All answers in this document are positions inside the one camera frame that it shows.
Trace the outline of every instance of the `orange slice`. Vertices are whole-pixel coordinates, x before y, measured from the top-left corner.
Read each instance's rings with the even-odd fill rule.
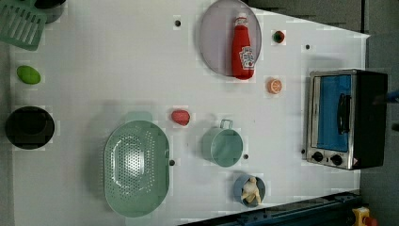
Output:
[[[267,90],[270,93],[273,94],[278,94],[281,92],[282,90],[282,84],[281,81],[279,81],[278,79],[272,79],[267,83]]]

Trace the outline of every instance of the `ketchup label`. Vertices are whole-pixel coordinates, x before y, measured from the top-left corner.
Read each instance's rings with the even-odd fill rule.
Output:
[[[248,26],[248,20],[247,18],[238,18],[237,20],[235,20],[235,25],[244,25],[244,26]]]
[[[255,67],[255,57],[252,54],[250,46],[243,47],[243,51],[240,52],[241,64],[244,70],[253,70]]]

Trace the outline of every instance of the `white tabletop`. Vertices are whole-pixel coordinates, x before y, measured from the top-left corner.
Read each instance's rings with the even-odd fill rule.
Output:
[[[37,52],[11,48],[13,109],[41,106],[56,120],[44,149],[15,149],[16,226],[177,225],[252,210],[232,199],[241,173],[266,183],[258,208],[359,189],[359,170],[313,165],[300,151],[309,72],[364,69],[367,36],[255,10],[263,49],[254,77],[241,82],[201,59],[197,31],[213,2],[69,0]],[[284,45],[272,43],[273,29],[286,31]],[[41,83],[23,84],[20,65],[36,68]],[[277,96],[265,92],[271,77],[284,84]],[[174,107],[191,113],[185,128],[168,119]],[[109,135],[136,110],[152,113],[177,164],[163,203],[146,217],[124,218],[105,201],[102,156]],[[222,119],[233,120],[249,155],[227,169],[202,159],[199,149]]]

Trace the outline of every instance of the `green dish rack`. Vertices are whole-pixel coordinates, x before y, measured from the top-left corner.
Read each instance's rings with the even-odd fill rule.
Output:
[[[38,49],[47,15],[35,8],[35,1],[0,0],[0,41],[29,51]]]

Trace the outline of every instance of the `light blue pot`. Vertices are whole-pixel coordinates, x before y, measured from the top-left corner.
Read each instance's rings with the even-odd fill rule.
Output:
[[[202,154],[220,167],[231,167],[241,158],[243,140],[232,128],[232,121],[222,120],[220,128],[213,128],[203,137]]]

